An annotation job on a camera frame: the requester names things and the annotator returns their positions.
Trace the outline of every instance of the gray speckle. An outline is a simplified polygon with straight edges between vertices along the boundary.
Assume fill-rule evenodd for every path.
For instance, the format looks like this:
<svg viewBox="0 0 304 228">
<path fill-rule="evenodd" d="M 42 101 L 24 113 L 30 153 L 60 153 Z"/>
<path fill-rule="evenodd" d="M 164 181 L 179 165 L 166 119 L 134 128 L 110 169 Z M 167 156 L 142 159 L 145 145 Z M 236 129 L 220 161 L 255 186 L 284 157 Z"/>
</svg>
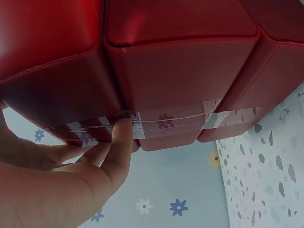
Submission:
<svg viewBox="0 0 304 228">
<path fill-rule="evenodd" d="M 298 144 L 298 139 L 297 137 L 293 136 L 291 139 L 290 139 L 290 144 L 291 144 L 291 148 L 293 149 L 293 151 L 296 150 L 296 146 Z"/>
<path fill-rule="evenodd" d="M 269 145 L 270 145 L 270 146 L 273 145 L 272 131 L 271 131 L 270 136 L 269 136 Z"/>
<path fill-rule="evenodd" d="M 294 171 L 293 165 L 289 165 L 289 167 L 288 167 L 288 175 L 293 180 L 293 182 L 296 183 L 295 171 Z"/>
<path fill-rule="evenodd" d="M 244 148 L 243 148 L 242 144 L 240 145 L 240 150 L 241 150 L 242 154 L 245 155 Z"/>
<path fill-rule="evenodd" d="M 273 207 L 271 208 L 271 217 L 274 219 L 274 221 L 280 223 L 281 217 Z"/>
<path fill-rule="evenodd" d="M 302 96 L 303 94 L 304 94 L 304 82 L 299 87 L 298 97 Z"/>
<path fill-rule="evenodd" d="M 261 179 L 262 178 L 261 170 L 257 170 L 256 172 L 257 172 L 257 176 L 259 177 L 259 179 Z"/>
<path fill-rule="evenodd" d="M 288 115 L 289 111 L 290 111 L 289 108 L 283 109 L 283 111 L 280 114 L 280 120 L 284 120 L 285 117 Z"/>
<path fill-rule="evenodd" d="M 299 192 L 296 190 L 294 193 L 295 193 L 294 196 L 296 197 L 296 199 L 300 200 Z"/>
<path fill-rule="evenodd" d="M 279 155 L 276 156 L 276 165 L 280 170 L 283 170 L 283 164 L 282 164 L 282 160 L 281 157 Z"/>
<path fill-rule="evenodd" d="M 279 191 L 280 191 L 281 195 L 283 197 L 285 197 L 284 187 L 283 187 L 283 184 L 281 182 L 279 183 Z"/>
<path fill-rule="evenodd" d="M 259 125 L 259 124 L 255 125 L 255 132 L 256 133 L 259 133 L 262 129 L 263 129 L 263 127 L 261 125 Z"/>
<path fill-rule="evenodd" d="M 271 187 L 271 185 L 268 185 L 265 189 L 265 192 L 269 195 L 273 195 L 274 194 L 274 189 Z"/>
<path fill-rule="evenodd" d="M 252 226 L 254 226 L 254 225 L 255 225 L 255 222 L 256 222 L 255 216 L 256 216 L 256 212 L 253 211 L 253 213 L 252 213 L 252 218 L 251 218 L 251 225 L 252 225 Z"/>
<path fill-rule="evenodd" d="M 259 158 L 260 162 L 262 162 L 262 163 L 265 162 L 265 158 L 261 153 L 258 155 L 258 158 Z"/>
</svg>

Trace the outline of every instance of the clear tape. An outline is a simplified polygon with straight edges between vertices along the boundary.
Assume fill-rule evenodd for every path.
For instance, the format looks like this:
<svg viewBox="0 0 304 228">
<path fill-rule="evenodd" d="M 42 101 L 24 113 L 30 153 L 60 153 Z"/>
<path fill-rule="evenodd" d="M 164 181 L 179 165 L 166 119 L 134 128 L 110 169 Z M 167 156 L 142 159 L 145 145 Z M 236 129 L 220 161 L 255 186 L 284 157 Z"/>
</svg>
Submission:
<svg viewBox="0 0 304 228">
<path fill-rule="evenodd" d="M 266 113 L 264 107 L 247 108 L 241 110 L 224 111 L 220 113 L 214 112 L 217 108 L 219 100 L 206 102 L 202 106 L 203 109 L 195 111 L 188 109 L 188 106 L 181 106 L 175 110 L 182 110 L 177 117 L 174 117 L 172 109 L 163 109 L 151 112 L 134 112 L 124 111 L 115 116 L 99 117 L 94 121 L 93 125 L 83 124 L 80 122 L 68 123 L 66 126 L 71 133 L 76 134 L 83 142 L 84 146 L 92 146 L 97 144 L 98 139 L 92 136 L 92 131 L 105 129 L 106 132 L 112 134 L 114 123 L 120 118 L 130 118 L 133 124 L 133 137 L 135 139 L 149 139 L 177 135 L 182 133 L 191 133 L 204 129 L 215 129 L 236 124 L 244 124 L 259 121 Z M 46 129 L 56 135 L 57 127 Z"/>
</svg>

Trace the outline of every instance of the hand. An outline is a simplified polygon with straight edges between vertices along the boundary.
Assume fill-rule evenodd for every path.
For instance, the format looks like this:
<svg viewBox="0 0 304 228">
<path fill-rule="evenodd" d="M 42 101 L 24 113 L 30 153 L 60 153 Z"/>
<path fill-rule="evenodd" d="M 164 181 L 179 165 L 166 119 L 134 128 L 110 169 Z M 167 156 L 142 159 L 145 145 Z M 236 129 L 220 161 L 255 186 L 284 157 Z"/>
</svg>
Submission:
<svg viewBox="0 0 304 228">
<path fill-rule="evenodd" d="M 75 164 L 63 165 L 65 160 L 82 154 L 82 148 L 37 145 L 20 139 L 7 128 L 0 111 L 2 226 L 79 226 L 125 181 L 132 145 L 131 121 L 121 119 L 114 126 L 112 143 L 99 143 Z"/>
</svg>

